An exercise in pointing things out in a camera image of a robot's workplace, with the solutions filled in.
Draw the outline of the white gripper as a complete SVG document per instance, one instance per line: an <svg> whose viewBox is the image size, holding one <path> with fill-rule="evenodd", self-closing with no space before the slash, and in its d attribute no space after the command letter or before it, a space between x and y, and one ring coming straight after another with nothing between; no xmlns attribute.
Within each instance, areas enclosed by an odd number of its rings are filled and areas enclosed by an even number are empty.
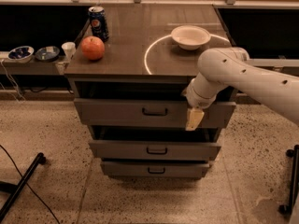
<svg viewBox="0 0 299 224"><path fill-rule="evenodd" d="M201 123L206 109L216 100L219 85L205 78L194 78L181 93L190 107L187 109L186 131L195 131Z"/></svg>

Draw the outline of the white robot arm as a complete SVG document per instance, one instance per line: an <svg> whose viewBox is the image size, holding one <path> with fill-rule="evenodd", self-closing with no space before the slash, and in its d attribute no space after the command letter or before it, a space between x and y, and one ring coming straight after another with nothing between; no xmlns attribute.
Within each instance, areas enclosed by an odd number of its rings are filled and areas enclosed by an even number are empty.
<svg viewBox="0 0 299 224"><path fill-rule="evenodd" d="M199 56L197 66L197 76L183 92L189 104L188 131L197 129L204 110L228 86L299 124L299 77L250 65L249 54L242 48L207 49Z"/></svg>

